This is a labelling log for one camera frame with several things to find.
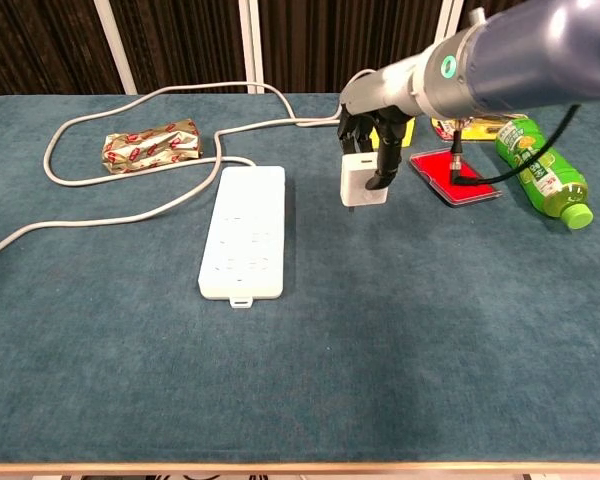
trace wrapped package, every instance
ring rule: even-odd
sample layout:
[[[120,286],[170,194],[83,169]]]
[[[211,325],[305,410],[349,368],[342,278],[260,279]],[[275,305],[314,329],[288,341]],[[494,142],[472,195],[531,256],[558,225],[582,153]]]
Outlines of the wrapped package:
[[[102,148],[102,164],[111,173],[135,172],[200,157],[200,134],[190,118],[138,133],[112,133]]]

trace table edge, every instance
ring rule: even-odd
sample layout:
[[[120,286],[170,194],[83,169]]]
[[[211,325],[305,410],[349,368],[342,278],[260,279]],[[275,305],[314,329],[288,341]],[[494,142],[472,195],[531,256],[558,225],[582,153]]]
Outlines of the table edge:
[[[380,474],[448,473],[600,473],[600,463],[568,462],[369,462],[369,463],[0,463],[0,475],[150,474]]]

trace power strip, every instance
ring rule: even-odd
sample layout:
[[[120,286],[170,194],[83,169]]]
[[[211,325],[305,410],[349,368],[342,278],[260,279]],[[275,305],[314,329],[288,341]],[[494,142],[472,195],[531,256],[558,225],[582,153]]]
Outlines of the power strip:
[[[222,172],[198,285],[210,300],[249,308],[282,294],[282,167],[228,167]]]

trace black cable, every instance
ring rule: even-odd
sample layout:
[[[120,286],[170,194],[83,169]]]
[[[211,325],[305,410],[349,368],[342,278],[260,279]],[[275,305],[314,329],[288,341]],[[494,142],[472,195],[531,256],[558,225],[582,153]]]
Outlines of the black cable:
[[[451,145],[452,154],[462,154],[462,130],[453,131],[453,144]]]
[[[571,105],[569,107],[569,110],[567,110],[567,113],[565,113],[564,117],[562,117],[562,121],[560,121],[560,124],[556,128],[555,132],[553,132],[553,134],[549,137],[549,139],[542,146],[542,148],[540,148],[540,150],[538,150],[534,155],[532,155],[531,158],[526,160],[524,163],[521,163],[516,168],[513,168],[507,173],[503,173],[502,175],[498,175],[497,177],[490,178],[463,177],[459,175],[460,172],[458,170],[452,170],[451,183],[454,185],[490,185],[492,183],[498,183],[507,180],[513,177],[514,175],[517,175],[521,171],[529,168],[533,163],[537,162],[538,159],[542,157],[542,155],[547,153],[547,151],[553,146],[556,140],[560,138],[562,132],[564,132],[569,126],[569,123],[571,123],[571,120],[578,111],[578,108],[580,108],[580,105],[578,104]]]

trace power cord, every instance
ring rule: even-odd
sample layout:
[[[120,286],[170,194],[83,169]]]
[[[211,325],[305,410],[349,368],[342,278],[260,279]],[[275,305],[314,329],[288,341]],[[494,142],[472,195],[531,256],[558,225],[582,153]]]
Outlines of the power cord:
[[[352,81],[356,80],[357,78],[359,78],[363,75],[366,75],[368,73],[373,73],[373,72],[374,72],[374,70],[371,70],[371,69],[361,70],[360,72],[356,73],[351,78],[351,80],[349,80],[348,83],[351,83]],[[285,106],[285,109],[287,110],[287,113],[289,114],[289,118],[267,120],[267,121],[263,121],[263,122],[253,123],[250,125],[243,125],[241,127],[218,130],[213,135],[213,140],[214,140],[215,147],[216,147],[215,157],[202,158],[199,160],[190,160],[187,162],[180,162],[180,163],[176,163],[176,164],[172,164],[172,165],[166,165],[163,167],[153,168],[150,170],[142,170],[142,171],[134,172],[134,173],[128,173],[128,174],[122,174],[122,175],[106,175],[106,176],[102,176],[102,177],[90,178],[90,179],[85,179],[85,180],[62,179],[62,178],[56,176],[51,168],[51,154],[53,153],[53,149],[55,148],[56,144],[58,143],[58,140],[60,139],[62,134],[65,132],[65,130],[67,130],[69,127],[71,127],[73,125],[76,125],[76,124],[82,123],[82,122],[86,122],[89,120],[95,120],[98,118],[108,117],[111,115],[117,115],[118,113],[122,113],[127,110],[130,110],[131,108],[133,108],[137,105],[140,105],[141,103],[144,103],[147,100],[150,100],[151,98],[153,98],[157,95],[160,95],[162,93],[183,91],[183,90],[200,90],[200,89],[214,88],[214,87],[249,86],[249,85],[264,87],[267,90],[270,90],[271,92],[276,94],[278,96],[278,98],[280,98],[280,100],[282,101],[283,105]],[[186,202],[187,200],[189,200],[190,198],[194,197],[195,195],[200,193],[202,190],[207,188],[213,182],[216,175],[218,174],[218,170],[220,169],[220,164],[222,162],[239,162],[239,163],[243,163],[243,164],[251,165],[251,166],[255,165],[254,162],[252,162],[249,159],[243,158],[243,157],[224,157],[222,155],[222,145],[220,143],[221,136],[229,135],[232,133],[244,132],[247,130],[255,130],[258,128],[267,128],[267,127],[274,127],[274,126],[279,126],[279,125],[295,124],[298,127],[318,127],[318,126],[325,126],[325,125],[337,125],[338,124],[337,119],[340,116],[341,109],[342,109],[341,106],[338,105],[336,112],[333,115],[331,115],[330,117],[298,118],[298,117],[296,117],[296,115],[295,115],[293,109],[291,108],[291,105],[287,101],[287,99],[275,87],[272,87],[271,85],[268,85],[266,83],[260,83],[260,82],[238,81],[238,82],[205,83],[205,84],[198,84],[198,85],[176,85],[176,86],[171,86],[171,87],[164,87],[159,90],[156,90],[155,92],[152,92],[143,97],[140,97],[137,100],[134,100],[133,102],[128,103],[127,105],[123,105],[122,107],[118,107],[113,110],[108,110],[108,111],[101,112],[101,113],[84,115],[84,116],[81,116],[78,118],[74,118],[73,120],[69,120],[69,121],[65,122],[64,124],[62,124],[60,126],[60,128],[58,128],[58,130],[53,134],[53,137],[51,137],[51,140],[49,141],[49,144],[47,145],[47,148],[45,150],[44,157],[43,157],[43,168],[44,168],[45,173],[47,174],[47,177],[49,177],[49,179],[52,182],[57,183],[58,185],[62,185],[62,186],[66,186],[66,187],[84,187],[84,186],[88,186],[88,185],[96,185],[99,183],[123,180],[123,179],[135,177],[135,176],[139,176],[139,175],[158,173],[158,172],[162,172],[162,171],[169,170],[172,168],[180,168],[180,167],[186,167],[186,166],[190,166],[190,165],[199,165],[202,163],[213,163],[213,169],[211,170],[211,173],[209,173],[207,178],[205,178],[201,183],[199,183],[196,187],[194,187],[187,193],[179,196],[178,198],[175,198],[174,200],[172,200],[168,203],[165,203],[164,205],[156,207],[147,212],[139,213],[136,215],[129,215],[129,216],[125,216],[125,217],[103,218],[103,219],[96,219],[96,220],[66,220],[66,221],[53,220],[53,221],[32,223],[30,225],[26,225],[26,226],[16,230],[11,235],[9,235],[5,239],[3,239],[0,242],[0,251],[3,250],[4,248],[6,248],[7,246],[9,246],[11,243],[16,241],[21,236],[23,236],[29,232],[32,232],[34,230],[39,230],[41,228],[99,227],[99,226],[104,226],[104,225],[119,225],[119,224],[125,224],[125,223],[141,222],[143,220],[153,218],[157,215],[160,215],[161,213],[166,212],[167,210],[170,210],[170,209]]]
[[[556,140],[558,140],[558,138],[560,138],[562,133],[569,126],[569,123],[571,123],[571,120],[573,119],[574,115],[576,114],[576,112],[578,111],[579,108],[580,108],[579,104],[571,105],[569,107],[569,110],[567,110],[567,113],[565,113],[564,117],[562,117],[560,124],[558,125],[556,130],[553,132],[553,134],[549,137],[547,142],[540,148],[540,150],[538,150],[529,159],[527,159],[525,162],[518,165],[516,168],[513,168],[513,169],[509,170],[507,173],[504,173],[502,175],[498,175],[497,177],[473,178],[473,177],[463,177],[462,175],[460,175],[460,168],[458,166],[457,168],[452,168],[452,170],[451,170],[451,183],[454,185],[466,185],[466,186],[490,185],[492,183],[502,182],[504,180],[507,180],[507,179],[513,177],[514,175],[519,174],[523,170],[529,168],[533,163],[537,162],[545,153],[547,153],[547,151],[553,146],[553,144],[556,142]],[[460,154],[460,155],[462,154],[462,145],[460,144],[460,142],[461,142],[460,134],[458,133],[458,135],[455,135],[455,132],[454,132],[453,140],[454,140],[454,142],[453,142],[453,146],[451,147],[451,153],[455,157],[458,154]]]

